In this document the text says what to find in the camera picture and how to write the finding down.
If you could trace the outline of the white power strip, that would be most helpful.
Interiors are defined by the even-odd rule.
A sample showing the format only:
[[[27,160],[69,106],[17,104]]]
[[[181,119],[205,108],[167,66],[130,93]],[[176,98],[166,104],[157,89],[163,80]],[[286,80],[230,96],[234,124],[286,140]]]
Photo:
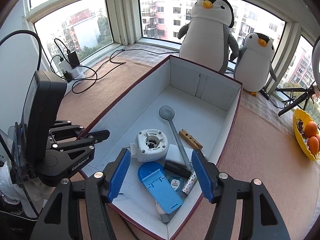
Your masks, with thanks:
[[[66,60],[60,61],[58,66],[62,77],[67,81],[67,90],[65,94],[68,94],[71,91],[72,85],[74,85],[77,80],[84,79],[85,75],[78,67],[72,68]]]

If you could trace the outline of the patterned lighter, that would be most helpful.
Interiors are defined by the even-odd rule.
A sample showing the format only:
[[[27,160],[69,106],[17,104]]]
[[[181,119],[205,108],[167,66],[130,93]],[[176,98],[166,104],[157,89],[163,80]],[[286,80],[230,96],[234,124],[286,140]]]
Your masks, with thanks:
[[[193,189],[194,185],[197,182],[197,175],[196,172],[194,171],[191,176],[188,178],[187,182],[185,183],[184,187],[182,188],[182,192],[185,195],[188,195],[191,190]]]

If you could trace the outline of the grey plastic spoon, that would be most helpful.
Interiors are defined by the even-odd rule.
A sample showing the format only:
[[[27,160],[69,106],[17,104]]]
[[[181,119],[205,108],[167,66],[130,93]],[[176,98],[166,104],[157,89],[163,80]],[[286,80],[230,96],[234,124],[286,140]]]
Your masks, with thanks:
[[[186,169],[188,171],[192,171],[193,170],[193,167],[191,165],[191,162],[187,156],[187,153],[183,147],[183,144],[180,140],[180,136],[178,135],[178,132],[175,128],[175,125],[173,123],[173,118],[175,116],[175,111],[170,107],[170,106],[162,106],[160,109],[159,109],[159,116],[164,119],[164,120],[167,120],[171,129],[172,129],[172,132],[173,132],[173,135],[175,137],[175,140],[177,142],[177,145],[178,145],[178,148],[180,150],[180,153],[181,153],[181,156],[182,156],[182,159],[184,161],[184,164],[186,166]]]

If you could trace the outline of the blue phone stand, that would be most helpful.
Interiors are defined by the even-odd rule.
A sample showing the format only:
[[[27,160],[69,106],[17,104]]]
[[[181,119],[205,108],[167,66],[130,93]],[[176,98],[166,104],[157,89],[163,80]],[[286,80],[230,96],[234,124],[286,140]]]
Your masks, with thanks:
[[[182,198],[171,187],[160,169],[143,178],[142,183],[165,213],[172,213],[183,205]]]

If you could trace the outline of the large plush penguin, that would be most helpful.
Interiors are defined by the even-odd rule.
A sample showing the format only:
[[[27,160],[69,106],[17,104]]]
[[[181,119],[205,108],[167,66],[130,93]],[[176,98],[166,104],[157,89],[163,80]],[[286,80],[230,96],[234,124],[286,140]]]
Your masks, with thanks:
[[[234,11],[227,0],[197,0],[191,20],[178,32],[183,39],[179,57],[225,73],[229,58],[239,55],[239,45],[232,35]]]

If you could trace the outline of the small plush penguin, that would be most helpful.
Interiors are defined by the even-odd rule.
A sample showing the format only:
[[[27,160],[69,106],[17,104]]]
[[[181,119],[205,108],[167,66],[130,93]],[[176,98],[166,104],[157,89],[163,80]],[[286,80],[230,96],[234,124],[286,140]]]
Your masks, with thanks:
[[[242,83],[243,89],[257,96],[268,76],[277,80],[272,68],[275,47],[270,38],[262,33],[249,33],[239,48],[234,78]]]

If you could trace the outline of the white pink tube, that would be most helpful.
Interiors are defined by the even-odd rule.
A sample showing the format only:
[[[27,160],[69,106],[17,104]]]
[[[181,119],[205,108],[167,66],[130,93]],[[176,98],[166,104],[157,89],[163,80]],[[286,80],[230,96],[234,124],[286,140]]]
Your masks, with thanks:
[[[155,207],[156,207],[156,211],[160,216],[160,220],[162,223],[164,224],[168,224],[171,220],[170,216],[168,213],[166,213],[161,206],[159,205],[159,203],[154,199],[154,203],[155,203]]]

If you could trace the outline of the orange fruit back left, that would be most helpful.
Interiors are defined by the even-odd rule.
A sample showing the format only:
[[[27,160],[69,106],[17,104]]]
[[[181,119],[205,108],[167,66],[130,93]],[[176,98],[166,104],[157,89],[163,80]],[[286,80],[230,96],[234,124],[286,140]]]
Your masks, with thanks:
[[[318,133],[317,123],[314,121],[308,122],[304,127],[304,135],[307,138],[315,137]]]

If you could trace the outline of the black power adapter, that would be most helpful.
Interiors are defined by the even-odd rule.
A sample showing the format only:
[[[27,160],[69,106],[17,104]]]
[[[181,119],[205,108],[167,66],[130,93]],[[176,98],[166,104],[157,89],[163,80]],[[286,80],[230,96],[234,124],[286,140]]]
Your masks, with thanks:
[[[69,64],[71,65],[72,68],[80,66],[80,61],[76,51],[69,52],[67,54],[67,57],[68,57]]]

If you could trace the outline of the white plug-in device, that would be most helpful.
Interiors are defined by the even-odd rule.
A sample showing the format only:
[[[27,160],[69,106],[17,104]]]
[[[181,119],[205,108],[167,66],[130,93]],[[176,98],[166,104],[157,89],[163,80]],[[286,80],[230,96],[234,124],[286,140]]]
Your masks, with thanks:
[[[130,144],[131,157],[138,162],[157,161],[167,155],[169,142],[167,136],[158,129],[140,131]]]

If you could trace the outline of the black small cylinder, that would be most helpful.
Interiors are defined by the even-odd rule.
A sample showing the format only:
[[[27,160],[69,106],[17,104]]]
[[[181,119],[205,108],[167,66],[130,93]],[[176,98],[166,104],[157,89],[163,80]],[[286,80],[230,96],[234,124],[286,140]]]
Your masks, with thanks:
[[[187,170],[184,166],[173,161],[166,161],[164,164],[164,169],[185,179],[188,179],[192,174],[192,172]]]

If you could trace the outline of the wooden clothespin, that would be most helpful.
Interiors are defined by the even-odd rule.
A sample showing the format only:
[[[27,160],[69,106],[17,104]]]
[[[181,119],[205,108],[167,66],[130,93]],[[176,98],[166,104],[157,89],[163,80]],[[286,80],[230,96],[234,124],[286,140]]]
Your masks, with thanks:
[[[181,129],[178,134],[191,148],[195,150],[201,150],[203,148],[203,146],[184,129]]]

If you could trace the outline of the blue round tape measure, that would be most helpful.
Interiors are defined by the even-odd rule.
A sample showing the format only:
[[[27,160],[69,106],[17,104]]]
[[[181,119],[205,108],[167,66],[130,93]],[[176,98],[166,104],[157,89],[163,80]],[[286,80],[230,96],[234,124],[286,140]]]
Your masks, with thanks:
[[[139,167],[137,176],[139,180],[142,181],[145,177],[157,170],[160,170],[161,173],[165,175],[164,167],[160,163],[156,161],[146,162]]]

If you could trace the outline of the orange fruit front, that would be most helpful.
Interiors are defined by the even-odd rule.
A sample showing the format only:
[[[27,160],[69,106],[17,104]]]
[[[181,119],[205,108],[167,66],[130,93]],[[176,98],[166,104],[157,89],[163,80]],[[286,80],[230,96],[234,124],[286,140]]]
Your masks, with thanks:
[[[316,136],[312,136],[308,139],[307,145],[309,147],[309,151],[313,156],[316,156],[319,152],[319,140]]]

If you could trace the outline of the white usb charger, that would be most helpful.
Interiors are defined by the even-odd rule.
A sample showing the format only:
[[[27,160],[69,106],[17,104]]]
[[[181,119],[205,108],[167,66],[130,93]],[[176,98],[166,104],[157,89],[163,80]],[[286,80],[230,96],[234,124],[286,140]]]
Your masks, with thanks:
[[[194,149],[192,148],[184,148],[185,152],[191,162],[191,155]],[[184,160],[181,156],[180,150],[177,145],[169,144],[169,148],[167,151],[167,155],[165,156],[166,161],[171,161],[173,163],[185,166]]]

